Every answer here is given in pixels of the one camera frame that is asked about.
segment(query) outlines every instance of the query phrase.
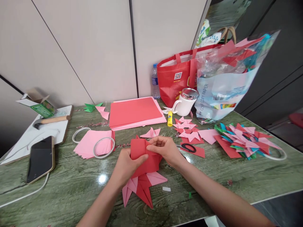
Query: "water bottle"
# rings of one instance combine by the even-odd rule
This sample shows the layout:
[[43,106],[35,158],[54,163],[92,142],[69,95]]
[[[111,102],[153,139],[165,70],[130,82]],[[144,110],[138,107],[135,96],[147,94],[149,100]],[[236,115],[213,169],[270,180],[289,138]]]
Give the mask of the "water bottle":
[[151,71],[151,81],[152,81],[152,96],[154,99],[160,98],[160,91],[158,85],[158,76],[157,76],[157,64],[154,64],[154,67]]

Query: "red shopping bag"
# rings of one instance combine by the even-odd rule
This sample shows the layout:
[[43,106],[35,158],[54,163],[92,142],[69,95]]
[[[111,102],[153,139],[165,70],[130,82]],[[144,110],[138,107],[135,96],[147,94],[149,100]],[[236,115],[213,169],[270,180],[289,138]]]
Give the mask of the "red shopping bag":
[[210,52],[220,44],[192,49],[164,59],[157,65],[160,96],[165,105],[173,107],[184,88],[197,88],[197,53]]

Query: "glue stick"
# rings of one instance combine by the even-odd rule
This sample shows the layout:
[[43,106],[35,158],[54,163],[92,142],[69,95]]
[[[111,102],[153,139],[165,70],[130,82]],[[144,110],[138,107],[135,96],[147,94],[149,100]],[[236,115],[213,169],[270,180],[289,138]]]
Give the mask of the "glue stick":
[[173,112],[168,112],[167,114],[167,126],[173,126]]

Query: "green wood-grain table top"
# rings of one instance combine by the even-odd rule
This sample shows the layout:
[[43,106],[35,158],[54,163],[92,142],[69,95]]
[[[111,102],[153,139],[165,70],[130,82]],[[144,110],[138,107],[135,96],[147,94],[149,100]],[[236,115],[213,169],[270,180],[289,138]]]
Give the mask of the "green wood-grain table top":
[[[110,111],[110,103],[103,106],[106,106],[105,111]],[[195,117],[192,122],[198,124]],[[255,126],[258,131],[268,134],[236,112],[231,112],[221,122]],[[109,130],[107,121],[101,118],[97,110],[88,113],[83,110],[83,106],[75,107],[66,141],[55,147],[56,167],[50,173],[46,186],[30,197],[1,208],[0,226],[75,226],[107,183],[123,145],[129,147],[131,139],[147,133],[151,126],[154,129],[161,128],[161,136],[173,137],[176,143],[181,142],[174,127],[168,127],[166,123],[148,125],[116,131],[115,141],[118,148],[109,157],[102,160],[82,159],[73,152],[76,144],[72,141],[72,135],[81,126],[88,126],[92,130]],[[198,128],[213,128],[213,125],[199,125]],[[85,133],[86,131],[80,132],[76,140],[80,140]],[[182,153],[209,177],[249,203],[256,203],[303,189],[303,155],[276,137],[270,140],[286,152],[286,160],[274,161],[259,155],[254,160],[231,159],[218,143],[210,145],[207,142],[197,145],[205,149],[205,159],[183,151]],[[273,149],[272,153],[278,157],[276,150]],[[25,184],[28,162],[29,158],[24,158],[7,166],[0,166],[0,204],[42,186],[45,177],[33,184]],[[168,182],[150,187],[154,209],[150,209],[134,193],[124,208],[120,193],[108,226],[174,226],[214,214],[197,192],[165,160],[160,163],[159,173]],[[171,192],[163,191],[163,186],[171,188]]]

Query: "cardboard box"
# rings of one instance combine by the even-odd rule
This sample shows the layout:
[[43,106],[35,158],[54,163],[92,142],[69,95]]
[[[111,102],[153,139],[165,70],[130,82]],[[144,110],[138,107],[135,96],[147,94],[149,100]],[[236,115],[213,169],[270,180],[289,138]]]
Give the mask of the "cardboard box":
[[29,106],[43,117],[49,118],[55,115],[56,109],[47,101],[48,97],[49,95],[43,97],[36,89],[32,88],[16,102]]

